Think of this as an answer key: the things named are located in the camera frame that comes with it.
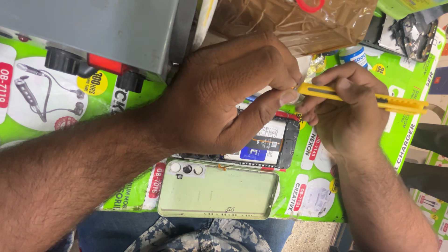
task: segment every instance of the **red label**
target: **red label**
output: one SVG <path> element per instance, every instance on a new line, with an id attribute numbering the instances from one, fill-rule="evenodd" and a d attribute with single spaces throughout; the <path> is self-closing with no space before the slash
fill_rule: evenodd
<path id="1" fill-rule="evenodd" d="M 56 120 L 56 122 L 55 122 L 55 130 L 63 129 L 64 127 L 68 127 L 77 122 L 78 121 L 76 121 L 76 119 L 73 117 L 69 117 L 69 116 L 61 117 L 58 120 Z"/>
<path id="2" fill-rule="evenodd" d="M 151 187 L 149 189 L 148 197 L 155 199 L 159 197 L 160 189 L 162 188 L 162 179 L 164 177 L 166 165 L 164 163 L 157 163 L 152 169 Z"/>
<path id="3" fill-rule="evenodd" d="M 306 184 L 300 185 L 298 195 L 297 195 L 296 204 L 294 205 L 295 212 L 297 212 L 300 209 L 300 207 L 302 206 L 302 199 L 303 199 L 303 196 L 305 195 L 305 190 L 306 190 Z"/>
<path id="4" fill-rule="evenodd" d="M 313 161 L 314 159 L 316 159 L 316 155 L 317 155 L 317 150 L 319 150 L 319 146 L 320 146 L 320 137 L 317 136 L 316 140 L 314 141 L 314 145 L 313 148 L 311 150 L 311 155 L 310 155 L 310 160 Z"/>
<path id="5" fill-rule="evenodd" d="M 8 63 L 0 62 L 0 108 L 2 109 L 8 107 L 12 77 L 13 66 Z"/>

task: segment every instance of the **black knob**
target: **black knob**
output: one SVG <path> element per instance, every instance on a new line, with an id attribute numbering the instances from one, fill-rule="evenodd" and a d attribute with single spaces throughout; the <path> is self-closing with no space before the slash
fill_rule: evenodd
<path id="1" fill-rule="evenodd" d="M 123 74 L 123 76 L 118 76 L 116 80 L 116 87 L 126 91 L 140 93 L 142 91 L 143 82 L 145 79 L 146 78 L 141 74 L 127 71 Z"/>
<path id="2" fill-rule="evenodd" d="M 77 75 L 83 61 L 80 56 L 54 47 L 47 48 L 45 67 L 66 74 Z"/>

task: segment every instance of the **bottle label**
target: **bottle label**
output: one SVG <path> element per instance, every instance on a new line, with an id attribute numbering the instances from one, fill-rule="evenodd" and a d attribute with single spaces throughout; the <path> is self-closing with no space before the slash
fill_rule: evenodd
<path id="1" fill-rule="evenodd" d="M 341 64 L 344 64 L 349 61 L 354 61 L 358 63 L 360 66 L 367 68 L 367 57 L 366 53 L 364 51 L 364 47 L 361 48 L 361 50 L 346 55 L 346 56 L 340 56 L 339 57 Z"/>

